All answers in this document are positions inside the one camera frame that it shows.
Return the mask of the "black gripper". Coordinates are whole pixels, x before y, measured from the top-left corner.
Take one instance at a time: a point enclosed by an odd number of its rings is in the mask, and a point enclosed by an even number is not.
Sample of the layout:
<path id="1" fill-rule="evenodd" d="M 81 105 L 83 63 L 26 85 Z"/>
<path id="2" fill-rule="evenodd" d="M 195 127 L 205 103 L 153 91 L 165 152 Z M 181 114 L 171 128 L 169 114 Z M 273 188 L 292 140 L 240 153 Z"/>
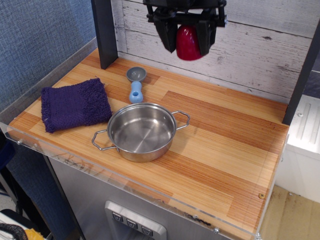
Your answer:
<path id="1" fill-rule="evenodd" d="M 205 56 L 215 43 L 217 27 L 225 27 L 225 0 L 144 0 L 148 21 L 170 53 L 176 50 L 178 25 L 196 25 L 200 54 Z"/>

